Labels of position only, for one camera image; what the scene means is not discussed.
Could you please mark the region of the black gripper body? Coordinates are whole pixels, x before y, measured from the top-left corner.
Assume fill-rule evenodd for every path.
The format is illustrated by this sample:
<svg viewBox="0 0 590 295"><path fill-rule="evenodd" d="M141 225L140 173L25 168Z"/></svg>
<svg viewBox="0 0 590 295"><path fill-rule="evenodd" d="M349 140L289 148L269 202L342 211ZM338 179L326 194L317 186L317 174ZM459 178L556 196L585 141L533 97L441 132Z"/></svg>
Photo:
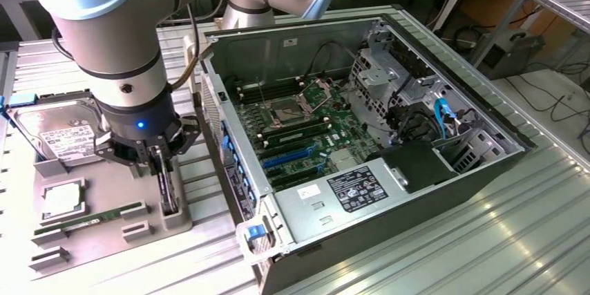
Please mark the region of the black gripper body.
<svg viewBox="0 0 590 295"><path fill-rule="evenodd" d="M115 143L134 146L137 141L152 144L158 137L166 142L177 137L181 124L169 89L138 106L109 106L101 101L97 105Z"/></svg>

